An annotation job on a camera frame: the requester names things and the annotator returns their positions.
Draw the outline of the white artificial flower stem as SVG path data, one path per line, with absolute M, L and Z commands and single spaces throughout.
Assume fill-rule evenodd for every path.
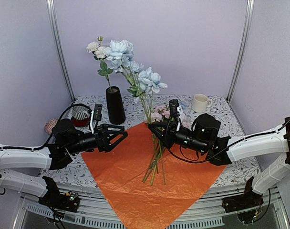
M 100 76 L 103 76 L 108 82 L 108 89 L 110 93 L 115 92 L 115 89 L 111 87 L 109 76 L 113 73 L 113 70 L 108 68 L 107 63 L 105 62 L 106 54 L 104 53 L 106 47 L 102 46 L 104 37 L 102 35 L 97 37 L 97 41 L 91 42 L 87 45 L 86 51 L 91 53 L 95 60 L 100 62 L 100 69 L 97 70 Z

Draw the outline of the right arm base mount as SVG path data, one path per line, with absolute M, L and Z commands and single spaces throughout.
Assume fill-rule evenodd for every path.
M 246 182 L 243 194 L 222 199 L 222 207 L 225 209 L 226 213 L 260 206 L 264 203 L 262 198 L 263 195 L 253 191 L 253 179 L 254 177 L 251 177 Z

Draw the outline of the blue artificial flower stem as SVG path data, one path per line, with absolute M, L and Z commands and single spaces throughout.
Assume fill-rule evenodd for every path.
M 145 121 L 149 124 L 153 123 L 153 95 L 168 87 L 161 81 L 161 75 L 154 72 L 151 67 L 145 69 L 141 63 L 134 61 L 134 47 L 127 40 L 111 40 L 109 46 L 104 49 L 104 55 L 106 76 L 111 73 L 121 74 L 129 83 L 127 91 L 135 102 L 141 103 L 145 112 Z

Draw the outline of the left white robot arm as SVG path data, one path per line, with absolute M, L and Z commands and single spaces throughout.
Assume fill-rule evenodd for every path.
M 4 146 L 0 144 L 0 188 L 12 189 L 44 197 L 53 207 L 63 203 L 54 180 L 33 177 L 17 168 L 39 168 L 59 170 L 65 168 L 78 153 L 98 149 L 110 152 L 128 133 L 123 126 L 102 124 L 94 130 L 84 133 L 75 129 L 72 120 L 62 119 L 52 129 L 55 137 L 53 144 L 38 147 Z

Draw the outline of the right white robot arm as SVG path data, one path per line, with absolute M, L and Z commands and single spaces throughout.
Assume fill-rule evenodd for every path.
M 205 156 L 202 163 L 209 162 L 215 166 L 279 153 L 280 156 L 267 169 L 249 181 L 249 190 L 240 196 L 239 204 L 249 208 L 257 201 L 258 195 L 290 174 L 290 117 L 268 131 L 241 137 L 218 137 L 220 126 L 221 123 L 213 116 L 202 114 L 194 120 L 191 129 L 181 126 L 179 117 L 174 121 L 149 124 L 148 128 L 167 150 L 177 144 Z

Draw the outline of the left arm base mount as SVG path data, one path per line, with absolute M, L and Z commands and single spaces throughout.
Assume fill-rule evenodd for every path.
M 47 207 L 76 213 L 80 204 L 79 194 L 73 191 L 61 194 L 52 178 L 46 176 L 42 178 L 46 182 L 47 192 L 43 197 L 39 198 L 38 203 Z

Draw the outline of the orange yellow wrapping paper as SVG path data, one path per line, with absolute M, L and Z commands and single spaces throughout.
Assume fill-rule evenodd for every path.
M 189 164 L 164 152 L 158 174 L 144 180 L 154 154 L 146 124 L 128 129 L 127 138 L 109 153 L 82 153 L 102 194 L 128 229 L 164 229 L 215 183 L 225 169 L 208 162 Z

